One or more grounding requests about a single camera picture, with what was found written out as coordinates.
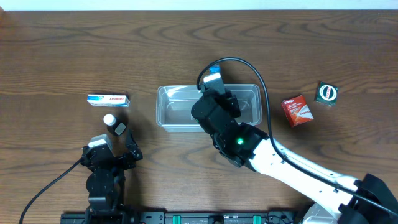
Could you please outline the long blue white box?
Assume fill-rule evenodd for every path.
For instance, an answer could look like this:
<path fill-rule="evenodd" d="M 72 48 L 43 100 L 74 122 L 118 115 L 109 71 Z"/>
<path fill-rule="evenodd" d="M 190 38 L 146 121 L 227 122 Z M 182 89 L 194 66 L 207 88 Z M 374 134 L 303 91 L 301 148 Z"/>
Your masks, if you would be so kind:
<path fill-rule="evenodd" d="M 221 68 L 218 64 L 213 65 L 209 68 L 209 72 L 210 73 L 220 73 L 221 72 Z"/>

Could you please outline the red medicine box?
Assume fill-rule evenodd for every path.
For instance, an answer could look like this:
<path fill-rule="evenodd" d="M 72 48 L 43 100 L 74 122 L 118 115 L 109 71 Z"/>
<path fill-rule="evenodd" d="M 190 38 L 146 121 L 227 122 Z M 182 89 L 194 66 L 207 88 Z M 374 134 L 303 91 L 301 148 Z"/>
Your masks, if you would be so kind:
<path fill-rule="evenodd" d="M 314 120 L 314 117 L 303 95 L 284 100 L 281 103 L 281 106 L 292 128 Z"/>

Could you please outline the green box round label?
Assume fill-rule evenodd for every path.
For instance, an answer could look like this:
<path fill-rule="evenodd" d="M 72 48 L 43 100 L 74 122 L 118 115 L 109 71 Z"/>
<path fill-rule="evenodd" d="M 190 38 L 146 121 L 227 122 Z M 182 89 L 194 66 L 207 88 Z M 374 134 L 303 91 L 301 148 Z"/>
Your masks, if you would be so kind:
<path fill-rule="evenodd" d="M 319 82 L 314 101 L 328 106 L 334 106 L 338 97 L 339 88 L 337 86 Z"/>

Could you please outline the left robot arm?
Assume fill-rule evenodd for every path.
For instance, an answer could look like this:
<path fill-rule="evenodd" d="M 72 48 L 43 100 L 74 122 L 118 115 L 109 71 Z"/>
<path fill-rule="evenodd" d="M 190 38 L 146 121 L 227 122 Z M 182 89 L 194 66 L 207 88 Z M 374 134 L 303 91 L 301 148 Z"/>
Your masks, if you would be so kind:
<path fill-rule="evenodd" d="M 92 220 L 110 217 L 126 223 L 134 217 L 134 211 L 124 204 L 124 172 L 135 168 L 143 155 L 130 129 L 126 132 L 125 147 L 127 152 L 115 156 L 107 134 L 91 138 L 83 147 L 80 164 L 91 171 L 86 189 Z"/>

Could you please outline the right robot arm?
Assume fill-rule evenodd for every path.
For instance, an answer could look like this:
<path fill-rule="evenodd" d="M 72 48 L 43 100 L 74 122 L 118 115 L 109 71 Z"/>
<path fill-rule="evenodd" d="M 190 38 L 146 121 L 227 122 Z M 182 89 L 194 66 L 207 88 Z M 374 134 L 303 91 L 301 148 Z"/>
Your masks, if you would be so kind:
<path fill-rule="evenodd" d="M 326 212 L 325 218 L 317 218 L 312 207 L 304 222 L 397 223 L 397 199 L 380 178 L 366 174 L 359 180 L 333 172 L 288 150 L 272 133 L 238 123 L 234 95 L 207 91 L 191 114 L 230 163 L 289 185 Z"/>

